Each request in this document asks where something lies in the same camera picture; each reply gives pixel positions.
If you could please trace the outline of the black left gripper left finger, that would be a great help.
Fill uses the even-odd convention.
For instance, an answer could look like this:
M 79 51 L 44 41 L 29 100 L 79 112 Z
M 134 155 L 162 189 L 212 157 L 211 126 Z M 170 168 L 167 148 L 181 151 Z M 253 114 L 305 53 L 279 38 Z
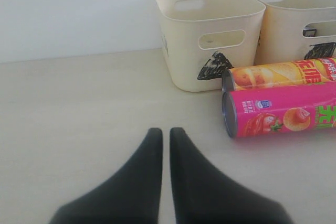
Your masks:
M 113 176 L 61 206 L 50 223 L 158 223 L 162 166 L 163 133 L 150 128 Z

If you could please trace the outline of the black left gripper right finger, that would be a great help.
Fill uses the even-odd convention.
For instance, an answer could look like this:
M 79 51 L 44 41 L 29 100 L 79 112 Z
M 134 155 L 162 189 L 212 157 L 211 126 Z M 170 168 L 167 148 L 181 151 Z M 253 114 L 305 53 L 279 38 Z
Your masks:
M 291 223 L 278 202 L 217 169 L 185 130 L 170 130 L 170 174 L 177 223 Z

